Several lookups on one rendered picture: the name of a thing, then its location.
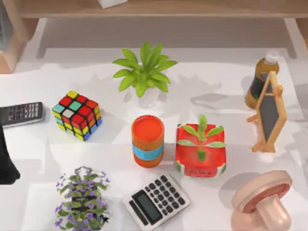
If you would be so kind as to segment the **multicoloured puzzle cube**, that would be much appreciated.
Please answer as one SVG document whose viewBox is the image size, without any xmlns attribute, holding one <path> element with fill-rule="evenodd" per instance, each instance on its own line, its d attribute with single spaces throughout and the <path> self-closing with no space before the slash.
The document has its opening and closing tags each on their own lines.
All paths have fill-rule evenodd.
<svg viewBox="0 0 308 231">
<path fill-rule="evenodd" d="M 103 123 L 99 104 L 73 90 L 52 108 L 52 113 L 58 128 L 82 141 Z"/>
</svg>

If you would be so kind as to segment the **wooden shelf unit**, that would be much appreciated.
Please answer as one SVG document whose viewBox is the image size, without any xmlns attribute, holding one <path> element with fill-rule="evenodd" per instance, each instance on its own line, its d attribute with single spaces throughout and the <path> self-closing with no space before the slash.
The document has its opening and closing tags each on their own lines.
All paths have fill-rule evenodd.
<svg viewBox="0 0 308 231">
<path fill-rule="evenodd" d="M 294 18 L 308 47 L 308 0 L 128 0 L 103 9 L 98 0 L 0 0 L 13 25 L 13 38 L 0 50 L 0 73 L 16 66 L 22 45 L 40 18 L 81 17 L 244 17 Z"/>
</svg>

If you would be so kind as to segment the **purple flowering plant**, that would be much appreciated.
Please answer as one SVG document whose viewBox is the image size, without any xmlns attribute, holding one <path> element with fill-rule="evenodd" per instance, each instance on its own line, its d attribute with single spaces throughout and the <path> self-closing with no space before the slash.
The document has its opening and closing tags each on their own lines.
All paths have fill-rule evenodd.
<svg viewBox="0 0 308 231">
<path fill-rule="evenodd" d="M 55 209 L 55 227 L 61 231 L 100 231 L 109 221 L 108 204 L 103 200 L 110 180 L 103 171 L 80 166 L 72 175 L 63 174 L 56 183 L 65 201 Z"/>
</svg>

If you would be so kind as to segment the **grey calculator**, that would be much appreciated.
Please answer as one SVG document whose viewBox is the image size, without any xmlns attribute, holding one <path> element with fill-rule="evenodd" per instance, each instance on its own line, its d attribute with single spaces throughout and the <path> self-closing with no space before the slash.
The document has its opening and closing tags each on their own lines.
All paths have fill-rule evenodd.
<svg viewBox="0 0 308 231">
<path fill-rule="evenodd" d="M 190 205 L 187 194 L 169 174 L 123 197 L 122 202 L 141 231 L 154 231 Z"/>
</svg>

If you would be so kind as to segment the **wooden framed blackboard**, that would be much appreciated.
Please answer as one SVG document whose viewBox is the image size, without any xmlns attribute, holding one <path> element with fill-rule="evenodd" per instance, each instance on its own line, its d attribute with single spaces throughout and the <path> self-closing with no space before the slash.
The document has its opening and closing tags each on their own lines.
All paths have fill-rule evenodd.
<svg viewBox="0 0 308 231">
<path fill-rule="evenodd" d="M 275 152 L 275 142 L 287 120 L 282 93 L 283 86 L 278 83 L 277 74 L 269 72 L 257 101 L 256 114 L 246 120 L 256 120 L 260 133 L 260 140 L 252 147 L 252 152 Z"/>
</svg>

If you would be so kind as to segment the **black remote control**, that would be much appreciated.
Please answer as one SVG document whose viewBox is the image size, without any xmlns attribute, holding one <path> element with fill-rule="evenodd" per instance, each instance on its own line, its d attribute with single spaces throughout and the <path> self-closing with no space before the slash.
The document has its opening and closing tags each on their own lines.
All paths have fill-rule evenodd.
<svg viewBox="0 0 308 231">
<path fill-rule="evenodd" d="M 0 123 L 4 128 L 27 125 L 42 121 L 44 114 L 42 102 L 0 107 Z"/>
</svg>

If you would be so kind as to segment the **orange and blue can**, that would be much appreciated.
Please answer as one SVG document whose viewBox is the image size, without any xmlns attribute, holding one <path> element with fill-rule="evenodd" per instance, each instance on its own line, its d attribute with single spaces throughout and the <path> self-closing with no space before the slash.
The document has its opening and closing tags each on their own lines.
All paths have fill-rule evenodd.
<svg viewBox="0 0 308 231">
<path fill-rule="evenodd" d="M 160 164 L 164 155 L 163 122 L 154 115 L 142 115 L 131 125 L 132 152 L 135 162 L 145 168 Z"/>
</svg>

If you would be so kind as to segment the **brown bottle with white cap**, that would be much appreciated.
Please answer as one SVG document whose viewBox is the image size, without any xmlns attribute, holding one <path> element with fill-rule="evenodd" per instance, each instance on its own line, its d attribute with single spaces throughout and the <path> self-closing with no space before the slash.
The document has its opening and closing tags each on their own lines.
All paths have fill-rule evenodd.
<svg viewBox="0 0 308 231">
<path fill-rule="evenodd" d="M 279 54 L 276 50 L 268 50 L 265 57 L 257 62 L 253 81 L 245 97 L 245 103 L 249 108 L 255 109 L 268 73 L 279 72 L 278 58 Z"/>
</svg>

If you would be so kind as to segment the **red square plant pot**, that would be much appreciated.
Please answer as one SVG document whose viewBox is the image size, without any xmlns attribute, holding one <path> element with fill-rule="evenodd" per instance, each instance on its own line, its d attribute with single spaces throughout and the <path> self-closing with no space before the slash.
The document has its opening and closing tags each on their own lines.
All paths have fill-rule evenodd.
<svg viewBox="0 0 308 231">
<path fill-rule="evenodd" d="M 209 124 L 206 115 L 197 124 L 178 124 L 175 168 L 184 176 L 213 178 L 227 169 L 224 127 Z"/>
</svg>

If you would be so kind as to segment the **white box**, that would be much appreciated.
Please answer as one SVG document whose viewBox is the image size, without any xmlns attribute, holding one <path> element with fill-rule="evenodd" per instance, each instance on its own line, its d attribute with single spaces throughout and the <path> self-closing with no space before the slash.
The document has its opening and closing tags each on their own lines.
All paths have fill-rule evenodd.
<svg viewBox="0 0 308 231">
<path fill-rule="evenodd" d="M 97 2 L 103 9 L 114 7 L 126 3 L 127 1 L 128 0 L 97 0 Z"/>
</svg>

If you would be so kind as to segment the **green plant in white pot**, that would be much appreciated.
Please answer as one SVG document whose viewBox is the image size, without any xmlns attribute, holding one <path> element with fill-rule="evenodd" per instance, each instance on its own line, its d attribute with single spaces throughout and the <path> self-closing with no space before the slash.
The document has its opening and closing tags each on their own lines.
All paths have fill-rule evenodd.
<svg viewBox="0 0 308 231">
<path fill-rule="evenodd" d="M 163 72 L 178 62 L 162 54 L 162 49 L 162 44 L 152 48 L 149 42 L 145 42 L 140 48 L 139 58 L 132 50 L 122 49 L 124 57 L 112 61 L 122 67 L 113 74 L 114 78 L 121 78 L 118 91 L 131 88 L 140 108 L 155 106 L 159 92 L 167 93 L 168 85 L 171 84 L 171 80 Z"/>
</svg>

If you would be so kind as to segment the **pink desk fan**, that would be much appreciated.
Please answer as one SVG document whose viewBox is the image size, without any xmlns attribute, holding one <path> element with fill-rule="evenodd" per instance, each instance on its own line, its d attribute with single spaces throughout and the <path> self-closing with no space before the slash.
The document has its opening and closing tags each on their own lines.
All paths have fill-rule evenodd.
<svg viewBox="0 0 308 231">
<path fill-rule="evenodd" d="M 287 171 L 273 170 L 242 186 L 231 200 L 232 231 L 289 231 L 292 220 L 281 198 L 292 183 Z"/>
</svg>

